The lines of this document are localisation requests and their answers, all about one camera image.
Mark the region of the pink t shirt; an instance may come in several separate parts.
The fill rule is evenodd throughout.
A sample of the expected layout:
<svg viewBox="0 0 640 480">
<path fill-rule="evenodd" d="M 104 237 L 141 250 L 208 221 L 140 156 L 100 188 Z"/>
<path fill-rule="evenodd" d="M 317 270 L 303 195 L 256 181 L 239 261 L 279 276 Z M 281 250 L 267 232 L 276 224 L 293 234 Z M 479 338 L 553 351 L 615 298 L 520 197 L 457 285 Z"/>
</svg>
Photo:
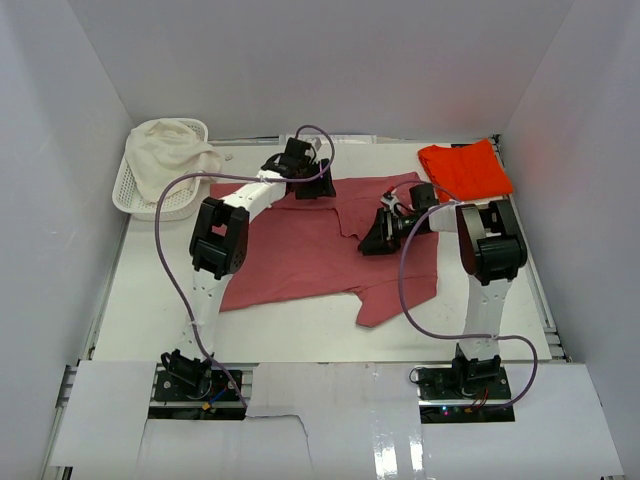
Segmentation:
<svg viewBox="0 0 640 480">
<path fill-rule="evenodd" d="M 410 245 L 405 267 L 400 255 L 364 256 L 364 239 L 390 187 L 409 200 L 415 172 L 390 177 L 347 178 L 334 183 L 336 196 L 297 200 L 289 194 L 250 223 L 247 258 L 224 294 L 222 311 L 295 299 L 352 293 L 362 305 L 356 323 L 376 327 L 401 314 L 399 272 L 405 276 L 408 307 L 437 294 L 435 233 Z"/>
</svg>

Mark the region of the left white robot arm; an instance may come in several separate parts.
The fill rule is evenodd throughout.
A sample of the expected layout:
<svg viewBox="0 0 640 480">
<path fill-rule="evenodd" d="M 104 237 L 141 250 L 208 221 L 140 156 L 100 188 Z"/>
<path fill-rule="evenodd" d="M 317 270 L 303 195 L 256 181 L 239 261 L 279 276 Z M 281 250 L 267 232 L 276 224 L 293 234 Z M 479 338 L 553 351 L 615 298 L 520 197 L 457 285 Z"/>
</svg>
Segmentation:
<svg viewBox="0 0 640 480">
<path fill-rule="evenodd" d="M 191 359 L 183 356 L 180 349 L 164 353 L 161 363 L 188 398 L 199 399 L 209 392 L 212 377 L 208 371 L 213 367 L 223 372 L 233 389 L 240 389 L 228 369 L 214 358 L 213 350 L 204 344 L 204 330 L 215 323 L 225 290 L 246 260 L 250 222 L 289 193 L 304 200 L 336 195 L 331 176 L 336 148 L 332 140 L 328 145 L 330 156 L 320 159 L 318 146 L 294 136 L 254 176 L 203 172 L 186 174 L 169 184 L 174 187 L 194 178 L 242 183 L 235 192 L 221 199 L 207 197 L 200 204 L 188 247 L 195 274 L 195 290 L 190 295 L 171 272 L 162 250 L 160 220 L 154 220 L 154 241 L 161 266 L 186 309 L 183 340 L 196 349 Z"/>
</svg>

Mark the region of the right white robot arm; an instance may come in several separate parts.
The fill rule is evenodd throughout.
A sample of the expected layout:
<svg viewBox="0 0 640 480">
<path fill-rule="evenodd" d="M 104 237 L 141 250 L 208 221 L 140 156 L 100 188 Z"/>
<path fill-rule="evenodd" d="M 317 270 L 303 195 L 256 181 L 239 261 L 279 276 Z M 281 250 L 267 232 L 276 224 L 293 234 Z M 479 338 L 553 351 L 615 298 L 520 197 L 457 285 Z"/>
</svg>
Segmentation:
<svg viewBox="0 0 640 480">
<path fill-rule="evenodd" d="M 403 271 L 398 278 L 400 305 L 417 331 L 432 339 L 456 343 L 449 373 L 435 378 L 434 386 L 454 390 L 466 399 L 479 394 L 487 398 L 489 385 L 500 374 L 499 343 L 524 339 L 500 334 L 506 296 L 528 259 L 523 234 L 507 200 L 477 205 L 451 197 L 441 203 L 436 195 L 443 193 L 443 188 L 420 180 L 410 185 L 411 206 L 407 209 L 401 206 L 395 188 L 382 196 L 382 206 L 377 209 L 358 251 L 364 256 L 400 251 L 400 266 L 405 267 L 411 241 L 416 236 L 443 232 L 457 235 L 461 264 L 469 280 L 463 332 L 459 335 L 430 332 L 412 318 Z"/>
</svg>

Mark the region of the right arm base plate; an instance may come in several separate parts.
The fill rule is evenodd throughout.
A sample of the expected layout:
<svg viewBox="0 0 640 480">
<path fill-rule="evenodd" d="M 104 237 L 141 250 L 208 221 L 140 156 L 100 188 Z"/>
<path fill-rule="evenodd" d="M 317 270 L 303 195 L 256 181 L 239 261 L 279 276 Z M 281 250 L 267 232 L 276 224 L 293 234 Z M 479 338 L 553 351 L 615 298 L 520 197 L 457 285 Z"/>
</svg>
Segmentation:
<svg viewBox="0 0 640 480">
<path fill-rule="evenodd" d="M 420 420 L 427 424 L 512 423 L 512 406 L 502 407 L 512 393 L 501 366 L 493 378 L 472 380 L 465 386 L 453 367 L 416 366 L 408 374 L 417 387 Z"/>
</svg>

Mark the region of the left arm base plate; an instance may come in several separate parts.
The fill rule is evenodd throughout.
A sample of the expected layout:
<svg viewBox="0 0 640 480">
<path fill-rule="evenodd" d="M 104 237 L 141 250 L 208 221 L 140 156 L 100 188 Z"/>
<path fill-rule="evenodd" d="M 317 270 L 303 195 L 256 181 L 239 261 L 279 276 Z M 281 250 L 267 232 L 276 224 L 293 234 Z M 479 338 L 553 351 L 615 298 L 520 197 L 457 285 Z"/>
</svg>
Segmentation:
<svg viewBox="0 0 640 480">
<path fill-rule="evenodd" d="M 148 410 L 153 420 L 242 421 L 242 405 L 229 377 L 208 360 L 180 350 L 160 357 Z"/>
</svg>

